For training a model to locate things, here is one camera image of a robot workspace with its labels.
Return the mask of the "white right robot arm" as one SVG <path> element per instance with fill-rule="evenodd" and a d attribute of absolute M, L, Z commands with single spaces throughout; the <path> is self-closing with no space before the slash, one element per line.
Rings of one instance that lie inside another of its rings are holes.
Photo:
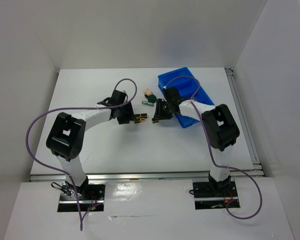
<path fill-rule="evenodd" d="M 173 114 L 189 117 L 202 123 L 212 166 L 208 175 L 208 190 L 220 196 L 230 184 L 229 160 L 233 145 L 240 135 L 239 127 L 225 104 L 207 105 L 194 98 L 182 98 L 176 87 L 163 89 L 164 99 L 156 100 L 152 122 L 169 120 Z"/>

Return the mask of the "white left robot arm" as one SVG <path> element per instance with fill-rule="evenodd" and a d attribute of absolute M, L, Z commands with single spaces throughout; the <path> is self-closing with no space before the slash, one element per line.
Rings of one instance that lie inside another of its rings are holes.
<path fill-rule="evenodd" d="M 113 119 L 120 125 L 136 120 L 125 91 L 115 89 L 110 97 L 98 102 L 92 109 L 74 114 L 61 112 L 53 123 L 46 146 L 60 162 L 61 169 L 67 172 L 65 182 L 78 200 L 87 197 L 91 189 L 80 161 L 85 132 Z"/>

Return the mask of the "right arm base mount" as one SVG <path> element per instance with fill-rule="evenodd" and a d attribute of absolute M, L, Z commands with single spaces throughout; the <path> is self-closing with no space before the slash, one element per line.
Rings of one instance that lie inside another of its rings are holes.
<path fill-rule="evenodd" d="M 188 191 L 194 197 L 196 210 L 212 210 L 240 208 L 237 187 L 234 181 L 220 191 L 213 191 L 209 182 L 193 182 L 192 189 Z"/>

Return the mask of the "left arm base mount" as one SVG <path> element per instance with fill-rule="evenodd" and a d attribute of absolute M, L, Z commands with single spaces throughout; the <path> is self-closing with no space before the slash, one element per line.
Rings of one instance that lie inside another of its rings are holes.
<path fill-rule="evenodd" d="M 65 182 L 59 184 L 52 182 L 51 187 L 60 191 L 59 202 L 57 211 L 59 213 L 77 212 L 76 194 L 73 189 L 66 185 Z M 91 212 L 103 212 L 105 200 L 105 183 L 91 184 L 88 186 L 87 191 L 78 193 L 78 202 L 80 210 L 86 212 L 90 209 Z"/>

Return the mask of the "long black gold lipstick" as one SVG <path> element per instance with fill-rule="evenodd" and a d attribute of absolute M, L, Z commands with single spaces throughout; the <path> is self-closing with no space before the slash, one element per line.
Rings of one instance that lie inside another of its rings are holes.
<path fill-rule="evenodd" d="M 147 113 L 137 113 L 134 115 L 136 119 L 147 119 L 148 114 Z"/>

